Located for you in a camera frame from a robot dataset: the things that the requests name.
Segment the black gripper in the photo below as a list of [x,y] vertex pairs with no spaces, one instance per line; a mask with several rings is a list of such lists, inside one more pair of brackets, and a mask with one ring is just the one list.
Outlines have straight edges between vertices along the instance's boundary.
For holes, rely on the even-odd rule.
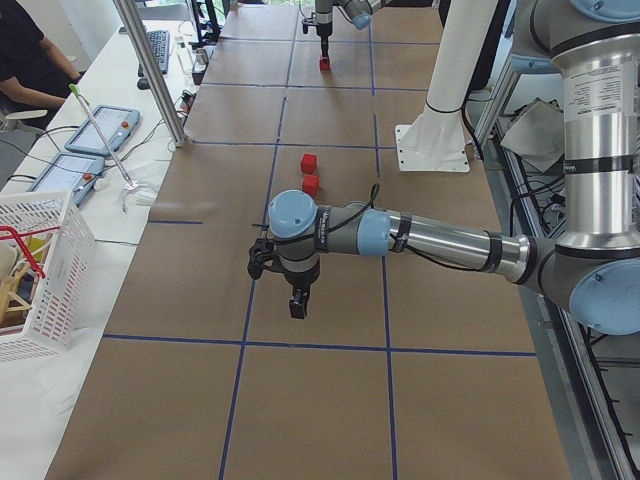
[[316,25],[316,33],[320,37],[321,43],[321,59],[329,60],[329,37],[332,35],[332,23],[320,23]]
[[290,316],[292,319],[305,319],[309,301],[308,289],[319,278],[320,260],[292,261],[281,259],[280,264],[286,281],[294,287],[289,300]]

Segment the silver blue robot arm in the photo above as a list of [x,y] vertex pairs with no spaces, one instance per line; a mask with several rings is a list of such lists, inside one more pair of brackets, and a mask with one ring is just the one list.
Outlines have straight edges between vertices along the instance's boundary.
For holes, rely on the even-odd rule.
[[302,27],[304,34],[314,27],[320,38],[320,70],[330,69],[329,38],[333,33],[334,8],[338,8],[349,23],[362,30],[371,23],[371,17],[386,5],[387,1],[384,0],[316,0],[314,11],[302,20]]
[[555,239],[456,226],[371,203],[319,206],[300,190],[276,195],[267,237],[248,271],[282,274],[290,314],[303,318],[324,253],[408,251],[454,270],[495,273],[548,298],[607,335],[639,329],[639,230],[632,218],[637,152],[639,5],[521,1],[513,47],[550,61],[564,91],[565,228]]

